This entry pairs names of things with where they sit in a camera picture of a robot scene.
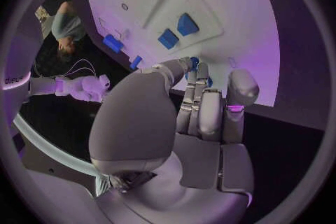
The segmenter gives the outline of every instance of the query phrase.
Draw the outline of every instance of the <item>man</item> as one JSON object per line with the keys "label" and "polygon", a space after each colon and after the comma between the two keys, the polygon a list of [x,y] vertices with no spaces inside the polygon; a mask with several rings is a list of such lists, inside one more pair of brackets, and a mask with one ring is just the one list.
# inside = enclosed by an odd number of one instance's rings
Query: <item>man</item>
{"label": "man", "polygon": [[58,41],[58,56],[69,62],[76,51],[76,43],[86,35],[72,2],[63,2],[59,7],[53,21],[52,33]]}

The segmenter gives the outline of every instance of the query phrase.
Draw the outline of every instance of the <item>humanoid robot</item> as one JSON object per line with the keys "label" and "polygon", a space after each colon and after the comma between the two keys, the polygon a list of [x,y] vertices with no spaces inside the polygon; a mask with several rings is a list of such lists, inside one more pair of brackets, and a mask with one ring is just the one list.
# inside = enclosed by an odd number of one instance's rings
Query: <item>humanoid robot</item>
{"label": "humanoid robot", "polygon": [[[29,95],[102,103],[89,150],[110,179],[97,202],[113,223],[236,223],[251,203],[253,168],[242,133],[244,107],[257,99],[258,84],[236,69],[223,100],[208,85],[208,66],[198,62],[186,57],[139,69],[111,91],[105,75],[30,79]],[[176,115],[169,91],[186,73]]]}

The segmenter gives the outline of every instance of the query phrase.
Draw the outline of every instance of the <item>gray shirt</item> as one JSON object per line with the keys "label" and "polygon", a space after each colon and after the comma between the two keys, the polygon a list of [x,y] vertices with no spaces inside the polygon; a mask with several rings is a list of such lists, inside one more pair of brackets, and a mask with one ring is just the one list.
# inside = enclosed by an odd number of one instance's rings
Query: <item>gray shirt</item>
{"label": "gray shirt", "polygon": [[85,36],[85,29],[77,15],[56,13],[52,25],[52,33],[56,40],[72,36],[74,41],[79,41]]}

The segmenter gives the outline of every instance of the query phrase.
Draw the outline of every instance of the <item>circular hole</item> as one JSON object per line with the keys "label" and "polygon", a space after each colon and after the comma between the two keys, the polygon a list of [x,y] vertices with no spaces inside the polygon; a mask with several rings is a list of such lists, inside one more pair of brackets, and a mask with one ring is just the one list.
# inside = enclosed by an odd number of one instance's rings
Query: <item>circular hole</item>
{"label": "circular hole", "polygon": [[128,6],[125,3],[122,3],[123,10],[128,10]]}

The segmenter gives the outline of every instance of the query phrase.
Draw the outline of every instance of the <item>pink light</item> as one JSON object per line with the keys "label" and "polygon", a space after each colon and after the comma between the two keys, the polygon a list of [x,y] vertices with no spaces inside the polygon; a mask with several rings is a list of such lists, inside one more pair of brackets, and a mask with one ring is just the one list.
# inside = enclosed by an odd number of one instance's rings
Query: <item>pink light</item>
{"label": "pink light", "polygon": [[243,105],[227,105],[226,107],[230,112],[242,112],[244,109]]}
{"label": "pink light", "polygon": [[2,89],[3,90],[10,90],[12,88],[17,88],[17,87],[20,87],[22,86],[23,84],[27,83],[30,79],[30,72],[20,81],[18,82],[14,82],[14,83],[10,83],[10,84],[6,84],[6,85],[3,85],[2,86]]}

